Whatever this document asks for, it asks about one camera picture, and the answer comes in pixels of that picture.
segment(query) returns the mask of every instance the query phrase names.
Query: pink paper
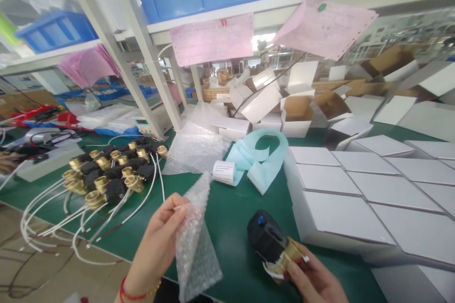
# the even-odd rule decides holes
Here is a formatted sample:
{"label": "pink paper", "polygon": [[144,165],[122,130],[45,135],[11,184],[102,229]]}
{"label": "pink paper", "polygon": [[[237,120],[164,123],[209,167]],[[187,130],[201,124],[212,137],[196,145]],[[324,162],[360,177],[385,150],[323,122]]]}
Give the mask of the pink paper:
{"label": "pink paper", "polygon": [[339,60],[378,14],[323,0],[304,0],[278,31],[272,43]]}
{"label": "pink paper", "polygon": [[171,28],[179,66],[253,55],[253,14]]}

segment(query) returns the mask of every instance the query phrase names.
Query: hand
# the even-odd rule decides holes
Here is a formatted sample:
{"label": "hand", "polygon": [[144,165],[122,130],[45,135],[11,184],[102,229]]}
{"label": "hand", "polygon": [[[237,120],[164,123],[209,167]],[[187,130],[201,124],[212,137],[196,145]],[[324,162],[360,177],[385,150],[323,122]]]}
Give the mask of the hand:
{"label": "hand", "polygon": [[175,257],[176,232],[186,216],[187,198],[172,194],[152,215],[124,283],[125,291],[141,296],[154,290]]}
{"label": "hand", "polygon": [[0,153],[0,174],[8,175],[13,170],[15,170],[18,164],[15,163],[14,160],[17,160],[20,157],[21,155],[15,153],[13,154]]}
{"label": "hand", "polygon": [[288,273],[305,303],[348,303],[338,279],[305,246],[296,243],[309,262],[289,262]]}

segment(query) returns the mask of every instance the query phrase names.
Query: floor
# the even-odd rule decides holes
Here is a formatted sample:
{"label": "floor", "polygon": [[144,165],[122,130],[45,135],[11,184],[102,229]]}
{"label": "floor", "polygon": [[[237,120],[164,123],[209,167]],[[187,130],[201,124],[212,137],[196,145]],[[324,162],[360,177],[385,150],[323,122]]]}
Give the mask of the floor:
{"label": "floor", "polygon": [[[86,264],[73,255],[68,247],[70,242],[56,241],[55,238],[40,239],[41,242],[61,243],[61,246],[52,248],[54,254],[34,253],[19,233],[21,216],[22,212],[0,205],[0,303],[79,303],[82,297],[87,297],[88,303],[114,302],[120,283],[129,270],[128,262],[122,261],[112,266]],[[37,221],[32,228],[46,226]],[[71,238],[66,233],[60,233],[59,236]],[[86,249],[83,241],[78,250],[84,258],[97,262],[119,260],[96,248]],[[163,280],[155,303],[178,303],[178,290],[176,283]],[[212,302],[205,296],[192,301]]]}

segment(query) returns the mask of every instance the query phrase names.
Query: pink paper stack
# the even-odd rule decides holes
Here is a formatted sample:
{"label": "pink paper stack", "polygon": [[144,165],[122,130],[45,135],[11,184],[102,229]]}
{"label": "pink paper stack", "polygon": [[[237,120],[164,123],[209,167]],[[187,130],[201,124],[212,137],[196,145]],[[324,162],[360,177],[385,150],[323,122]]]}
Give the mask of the pink paper stack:
{"label": "pink paper stack", "polygon": [[120,77],[120,70],[103,44],[65,55],[58,68],[81,88],[92,86],[102,77]]}

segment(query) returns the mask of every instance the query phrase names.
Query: stack of white boxes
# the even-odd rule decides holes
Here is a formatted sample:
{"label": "stack of white boxes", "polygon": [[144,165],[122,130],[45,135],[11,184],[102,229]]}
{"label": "stack of white boxes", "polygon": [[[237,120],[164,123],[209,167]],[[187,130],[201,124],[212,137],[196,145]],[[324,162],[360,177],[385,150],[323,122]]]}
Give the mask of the stack of white boxes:
{"label": "stack of white boxes", "polygon": [[[455,143],[420,142],[374,136],[347,151],[290,147],[284,170],[292,210],[302,242],[382,267],[374,275],[389,302],[455,302],[446,285],[455,276],[455,169],[447,163],[455,161]],[[401,273],[428,282],[421,289],[433,291],[418,295],[426,300],[402,296],[416,283],[398,280]]]}

